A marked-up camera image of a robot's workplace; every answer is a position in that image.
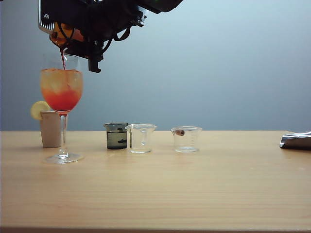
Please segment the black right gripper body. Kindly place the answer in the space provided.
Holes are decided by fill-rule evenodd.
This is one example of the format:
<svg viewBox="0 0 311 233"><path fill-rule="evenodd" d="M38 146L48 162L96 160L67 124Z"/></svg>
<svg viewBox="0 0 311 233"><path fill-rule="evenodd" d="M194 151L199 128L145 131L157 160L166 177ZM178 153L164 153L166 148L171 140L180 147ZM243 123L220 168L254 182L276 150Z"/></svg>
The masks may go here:
<svg viewBox="0 0 311 233"><path fill-rule="evenodd" d="M71 46L88 49L88 69L98 63L112 41L123 41L132 27L143 27L145 10L135 0L58 0L55 3L55 44L65 53Z"/></svg>

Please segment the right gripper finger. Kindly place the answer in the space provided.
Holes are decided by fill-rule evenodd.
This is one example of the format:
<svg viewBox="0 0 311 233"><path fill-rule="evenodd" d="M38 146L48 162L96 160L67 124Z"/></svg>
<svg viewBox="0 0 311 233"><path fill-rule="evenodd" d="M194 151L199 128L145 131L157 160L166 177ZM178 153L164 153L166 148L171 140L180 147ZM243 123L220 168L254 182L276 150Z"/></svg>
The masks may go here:
<svg viewBox="0 0 311 233"><path fill-rule="evenodd" d="M85 59L89 58L88 49L85 46L71 46L67 47L64 51L65 54L75 55Z"/></svg>

